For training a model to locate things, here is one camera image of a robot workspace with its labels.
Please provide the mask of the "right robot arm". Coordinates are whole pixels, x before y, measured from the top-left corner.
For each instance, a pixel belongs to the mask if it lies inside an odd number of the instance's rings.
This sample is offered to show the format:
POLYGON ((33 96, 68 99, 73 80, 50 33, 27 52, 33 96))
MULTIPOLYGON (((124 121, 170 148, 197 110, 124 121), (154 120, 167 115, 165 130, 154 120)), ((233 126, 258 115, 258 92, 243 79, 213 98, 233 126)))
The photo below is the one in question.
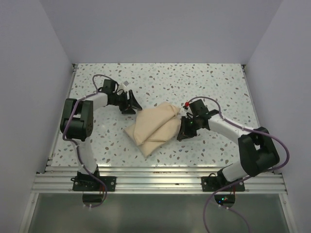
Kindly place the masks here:
POLYGON ((230 122, 220 110, 209 110, 202 100, 186 102, 183 107, 187 113, 181 118, 178 141, 196 137, 198 130, 206 129, 223 135, 238 146, 239 161, 207 178, 206 183, 212 190, 226 191, 243 177, 255 177, 279 163, 279 154, 266 128, 253 129, 230 122))

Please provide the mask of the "beige cloth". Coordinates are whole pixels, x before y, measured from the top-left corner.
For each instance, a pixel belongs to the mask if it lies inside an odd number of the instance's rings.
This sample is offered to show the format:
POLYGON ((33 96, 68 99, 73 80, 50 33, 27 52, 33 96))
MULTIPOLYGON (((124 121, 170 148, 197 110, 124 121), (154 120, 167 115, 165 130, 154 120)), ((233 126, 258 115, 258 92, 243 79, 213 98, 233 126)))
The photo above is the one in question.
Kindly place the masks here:
POLYGON ((180 107, 163 102, 138 112, 135 123, 124 131, 147 158, 178 134, 181 126, 179 113, 180 107))

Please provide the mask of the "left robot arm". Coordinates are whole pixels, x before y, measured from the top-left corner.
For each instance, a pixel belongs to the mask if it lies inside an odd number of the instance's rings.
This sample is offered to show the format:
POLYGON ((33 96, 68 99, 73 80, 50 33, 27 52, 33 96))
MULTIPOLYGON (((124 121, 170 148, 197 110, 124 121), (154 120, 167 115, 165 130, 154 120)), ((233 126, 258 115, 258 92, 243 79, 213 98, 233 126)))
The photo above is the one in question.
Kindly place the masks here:
POLYGON ((134 115, 142 107, 127 90, 127 83, 119 84, 106 75, 92 78, 95 92, 79 99, 67 98, 62 112, 60 131, 64 141, 71 142, 76 149, 78 172, 75 182, 84 182, 89 190, 101 185, 98 165, 91 148, 90 136, 94 128, 94 112, 99 108, 117 106, 123 115, 134 115))

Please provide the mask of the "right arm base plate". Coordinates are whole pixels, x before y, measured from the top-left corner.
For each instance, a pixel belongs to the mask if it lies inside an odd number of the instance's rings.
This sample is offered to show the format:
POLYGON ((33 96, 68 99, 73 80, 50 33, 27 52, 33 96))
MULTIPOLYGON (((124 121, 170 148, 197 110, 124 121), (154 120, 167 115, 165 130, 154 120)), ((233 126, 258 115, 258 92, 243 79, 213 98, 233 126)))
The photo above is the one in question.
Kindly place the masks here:
POLYGON ((200 178, 201 187, 203 192, 215 192, 221 188, 226 187, 223 191, 228 192, 244 192, 245 186, 242 179, 237 179, 233 182, 228 182, 224 177, 215 173, 210 173, 208 176, 202 176, 200 178))

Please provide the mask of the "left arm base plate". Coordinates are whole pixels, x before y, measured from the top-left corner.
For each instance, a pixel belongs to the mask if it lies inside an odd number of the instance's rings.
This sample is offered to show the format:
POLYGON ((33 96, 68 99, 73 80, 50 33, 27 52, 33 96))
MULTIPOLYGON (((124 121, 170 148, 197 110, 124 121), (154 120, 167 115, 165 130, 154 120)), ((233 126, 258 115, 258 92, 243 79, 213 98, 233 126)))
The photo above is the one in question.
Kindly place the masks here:
POLYGON ((100 176, 99 172, 94 173, 96 179, 88 174, 77 172, 77 175, 70 180, 73 182, 73 191, 91 192, 107 191, 114 192, 117 183, 115 176, 100 176))

